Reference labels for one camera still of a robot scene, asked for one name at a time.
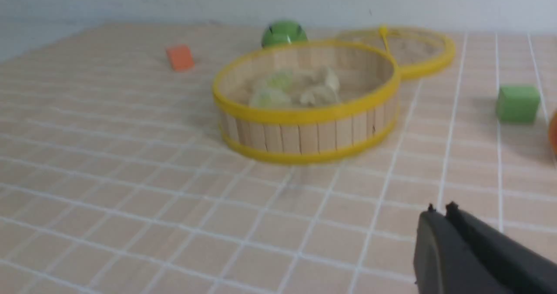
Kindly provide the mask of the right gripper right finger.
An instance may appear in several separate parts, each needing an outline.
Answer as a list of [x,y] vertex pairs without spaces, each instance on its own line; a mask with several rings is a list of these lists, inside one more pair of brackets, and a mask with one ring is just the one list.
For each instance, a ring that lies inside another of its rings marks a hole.
[[461,210],[446,205],[446,219],[491,276],[510,294],[554,294],[556,264]]

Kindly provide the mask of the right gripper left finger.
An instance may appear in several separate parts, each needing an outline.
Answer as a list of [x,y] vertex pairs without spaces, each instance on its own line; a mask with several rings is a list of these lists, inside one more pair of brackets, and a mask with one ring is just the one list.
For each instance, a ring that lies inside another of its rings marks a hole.
[[432,205],[419,215],[413,268],[420,294],[509,294]]

